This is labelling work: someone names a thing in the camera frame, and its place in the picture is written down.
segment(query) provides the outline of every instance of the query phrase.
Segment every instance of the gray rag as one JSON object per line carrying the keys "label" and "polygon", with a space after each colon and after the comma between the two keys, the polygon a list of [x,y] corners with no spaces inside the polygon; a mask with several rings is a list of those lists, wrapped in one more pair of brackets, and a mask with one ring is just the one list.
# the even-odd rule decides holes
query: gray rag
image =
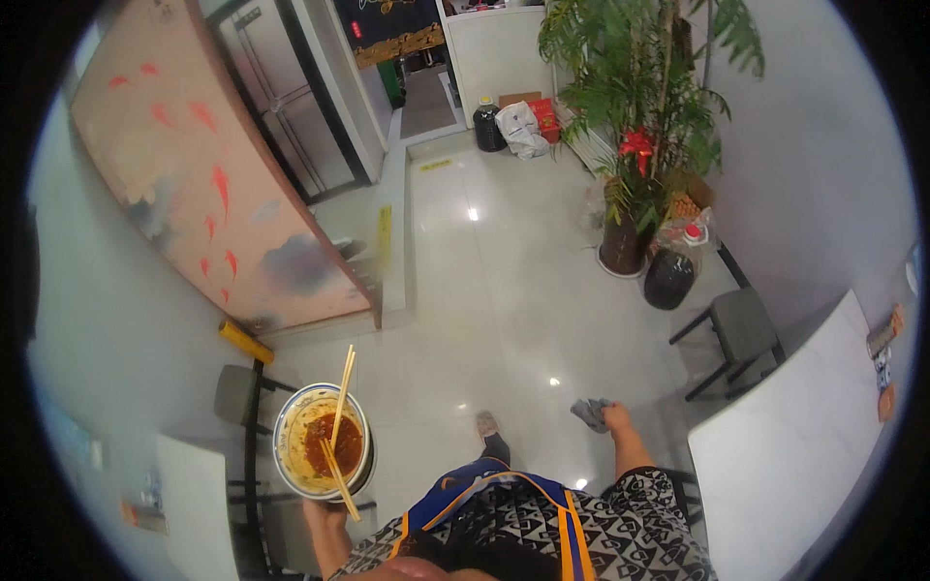
{"label": "gray rag", "polygon": [[612,402],[601,398],[600,400],[578,400],[572,403],[572,414],[581,418],[581,421],[588,424],[588,428],[593,429],[599,434],[608,432],[607,425],[604,423],[604,414],[601,412],[605,407],[610,407]]}

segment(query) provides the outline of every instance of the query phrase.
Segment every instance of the door frame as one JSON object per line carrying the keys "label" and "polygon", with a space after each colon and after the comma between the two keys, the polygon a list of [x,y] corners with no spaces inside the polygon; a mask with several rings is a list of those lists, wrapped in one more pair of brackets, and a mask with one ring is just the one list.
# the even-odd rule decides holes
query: door frame
{"label": "door frame", "polygon": [[368,177],[367,172],[365,172],[365,167],[362,165],[362,160],[359,158],[358,151],[355,149],[352,139],[349,137],[349,133],[346,131],[345,125],[339,117],[339,111],[336,109],[336,105],[329,95],[329,90],[326,88],[326,83],[323,80],[323,76],[320,74],[316,59],[310,51],[310,45],[307,44],[307,38],[300,28],[294,5],[291,3],[291,0],[274,0],[278,15],[285,27],[287,40],[294,50],[294,55],[297,57],[304,78],[307,80],[307,84],[310,86],[313,97],[320,107],[320,112],[323,114],[326,125],[329,127],[329,131],[332,133],[333,139],[336,141],[336,145],[339,147],[339,151],[342,153],[342,157],[345,159],[346,165],[349,166],[350,171],[352,171],[352,176],[354,177],[350,182],[338,185],[330,190],[320,191],[314,195],[310,195],[306,188],[304,188],[303,183],[287,161],[284,152],[274,138],[272,131],[262,120],[259,109],[255,105],[255,101],[246,89],[246,84],[242,80],[242,76],[239,74],[238,69],[235,67],[233,54],[226,46],[226,42],[219,31],[221,22],[231,17],[239,8],[251,1],[252,0],[230,0],[206,17],[206,24],[207,28],[209,28],[210,35],[213,37],[213,43],[217,47],[219,55],[222,58],[223,65],[226,67],[227,72],[232,78],[232,83],[239,93],[239,97],[246,105],[249,116],[252,117],[252,121],[254,121],[255,125],[259,128],[262,138],[268,144],[269,149],[271,149],[275,161],[281,166],[287,180],[291,182],[297,190],[300,199],[307,206],[319,204],[347,190],[370,186],[371,179]]}

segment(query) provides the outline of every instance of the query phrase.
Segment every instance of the bowl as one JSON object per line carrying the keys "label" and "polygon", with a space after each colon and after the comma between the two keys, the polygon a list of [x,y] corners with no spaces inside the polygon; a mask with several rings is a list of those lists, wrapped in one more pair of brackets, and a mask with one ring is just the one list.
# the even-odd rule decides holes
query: bowl
{"label": "bowl", "polygon": [[[314,383],[301,388],[281,408],[274,422],[272,447],[274,465],[294,492],[313,500],[341,501],[336,481],[316,472],[305,457],[306,425],[336,411],[339,388],[332,383]],[[365,413],[351,393],[346,396],[342,415],[362,434],[362,453],[349,474],[343,474],[354,495],[362,491],[374,472],[375,449]]]}

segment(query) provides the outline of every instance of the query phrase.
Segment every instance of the yellow tube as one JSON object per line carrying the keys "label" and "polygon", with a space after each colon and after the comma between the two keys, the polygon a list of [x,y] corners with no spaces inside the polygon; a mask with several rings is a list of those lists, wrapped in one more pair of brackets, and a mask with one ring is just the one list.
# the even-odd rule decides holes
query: yellow tube
{"label": "yellow tube", "polygon": [[242,329],[229,321],[223,321],[219,325],[219,335],[226,337],[230,343],[266,365],[270,365],[274,361],[274,352],[272,350],[246,335]]}

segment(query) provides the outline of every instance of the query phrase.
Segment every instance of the red ribbon bow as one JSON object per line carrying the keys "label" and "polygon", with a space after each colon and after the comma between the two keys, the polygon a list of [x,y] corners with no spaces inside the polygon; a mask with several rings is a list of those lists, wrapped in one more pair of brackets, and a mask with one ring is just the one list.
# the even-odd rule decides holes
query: red ribbon bow
{"label": "red ribbon bow", "polygon": [[636,153],[638,159],[636,162],[639,164],[640,174],[645,178],[645,164],[648,160],[647,157],[652,155],[652,140],[645,134],[645,127],[640,125],[640,128],[633,133],[632,130],[627,131],[625,136],[626,141],[620,144],[620,155],[626,155],[627,153]]}

